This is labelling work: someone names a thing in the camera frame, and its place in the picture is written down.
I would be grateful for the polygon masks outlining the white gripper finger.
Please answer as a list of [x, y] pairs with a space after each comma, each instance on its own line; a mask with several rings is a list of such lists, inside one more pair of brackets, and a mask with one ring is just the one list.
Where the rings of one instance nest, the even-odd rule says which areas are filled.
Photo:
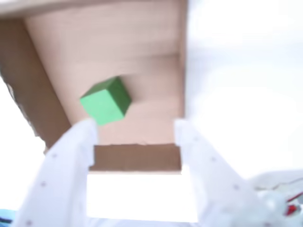
[[189, 169], [200, 226], [284, 226], [283, 216], [268, 208], [190, 122], [175, 121], [175, 140]]
[[93, 119], [73, 125], [49, 149], [22, 206], [16, 227], [84, 227], [87, 177], [94, 165], [98, 126]]

